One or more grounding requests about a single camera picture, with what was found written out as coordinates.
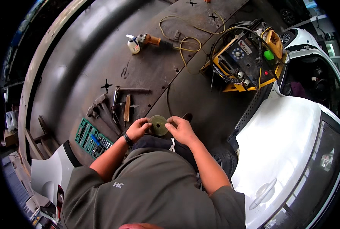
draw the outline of car tail light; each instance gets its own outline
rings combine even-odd
[[[57,194],[57,209],[58,209],[58,218],[60,219],[60,211],[62,210],[63,205],[63,189],[60,185],[58,185],[58,194]]]

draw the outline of wooden handle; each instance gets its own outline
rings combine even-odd
[[[124,121],[129,122],[129,110],[130,110],[130,94],[127,95],[124,110]]]

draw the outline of green tool case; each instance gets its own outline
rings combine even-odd
[[[100,145],[95,143],[95,141],[91,138],[91,135],[94,135],[94,137],[100,142]],[[82,118],[81,124],[77,130],[75,142],[95,159],[113,145],[107,137],[100,134],[99,131],[85,118]]]

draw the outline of olive green t-shirt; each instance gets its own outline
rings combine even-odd
[[[245,197],[223,186],[210,197],[198,189],[195,171],[164,149],[133,150],[104,183],[78,167],[64,194],[61,219],[69,229],[117,229],[150,223],[164,229],[245,228]]]

